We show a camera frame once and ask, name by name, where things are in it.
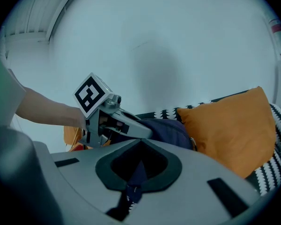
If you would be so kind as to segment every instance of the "wall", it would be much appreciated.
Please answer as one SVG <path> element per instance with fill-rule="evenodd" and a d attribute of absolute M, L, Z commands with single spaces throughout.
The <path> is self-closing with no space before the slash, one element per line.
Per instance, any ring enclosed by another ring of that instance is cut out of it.
<path fill-rule="evenodd" d="M 74 0 L 52 44 L 64 102 L 96 73 L 133 113 L 261 86 L 274 96 L 263 0 Z"/>
<path fill-rule="evenodd" d="M 49 45 L 38 43 L 18 43 L 8 53 L 9 67 L 26 87 L 29 87 L 54 101 L 60 101 L 62 89 L 59 72 L 50 63 Z M 49 152 L 65 151 L 63 127 L 30 122 L 15 115 L 13 125 L 27 134 L 33 141 L 40 141 L 48 146 Z"/>

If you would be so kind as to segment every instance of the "forearm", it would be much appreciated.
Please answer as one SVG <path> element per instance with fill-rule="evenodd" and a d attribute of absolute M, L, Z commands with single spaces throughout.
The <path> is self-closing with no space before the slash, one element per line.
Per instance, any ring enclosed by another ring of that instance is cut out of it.
<path fill-rule="evenodd" d="M 16 111 L 18 116 L 36 123 L 80 127 L 79 108 L 54 102 L 30 88 L 25 90 L 26 95 Z"/>

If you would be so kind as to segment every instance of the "orange pillow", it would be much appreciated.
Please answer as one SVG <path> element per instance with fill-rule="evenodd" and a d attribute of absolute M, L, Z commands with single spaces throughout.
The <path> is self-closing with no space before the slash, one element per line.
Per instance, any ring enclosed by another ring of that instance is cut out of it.
<path fill-rule="evenodd" d="M 246 178 L 273 155 L 275 121 L 261 87 L 179 115 L 198 151 Z"/>

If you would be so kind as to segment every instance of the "striped fabric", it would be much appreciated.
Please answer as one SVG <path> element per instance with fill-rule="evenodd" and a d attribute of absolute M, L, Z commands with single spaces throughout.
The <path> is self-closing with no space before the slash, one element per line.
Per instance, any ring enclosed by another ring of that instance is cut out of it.
<path fill-rule="evenodd" d="M 223 99 L 223 97 L 208 101 L 206 103 L 214 103 L 221 99 Z M 194 108 L 200 104 L 205 103 L 188 105 L 184 108 Z M 256 190 L 260 192 L 261 195 L 265 195 L 267 192 L 281 184 L 281 152 L 279 149 L 281 146 L 281 108 L 275 104 L 270 104 L 270 106 L 276 123 L 276 144 L 274 154 L 267 163 L 264 163 L 246 178 L 246 180 L 250 182 L 256 188 Z M 137 116 L 141 119 L 174 119 L 181 122 L 181 117 L 177 113 L 177 109 L 178 107 L 157 112 L 139 114 Z"/>

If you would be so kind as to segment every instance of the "white wall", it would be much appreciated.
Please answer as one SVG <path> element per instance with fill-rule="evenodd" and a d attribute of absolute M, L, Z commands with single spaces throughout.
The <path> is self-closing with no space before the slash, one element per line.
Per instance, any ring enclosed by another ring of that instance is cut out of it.
<path fill-rule="evenodd" d="M 74 0 L 54 36 L 64 102 L 90 72 L 133 113 L 261 86 L 274 95 L 262 0 Z"/>
<path fill-rule="evenodd" d="M 49 45 L 38 43 L 17 44 L 10 49 L 7 59 L 10 68 L 19 82 L 54 101 L 61 101 L 59 72 L 50 63 Z M 48 146 L 49 152 L 65 151 L 63 127 L 37 124 L 15 115 L 13 124 L 26 133 L 33 141 L 41 141 Z"/>

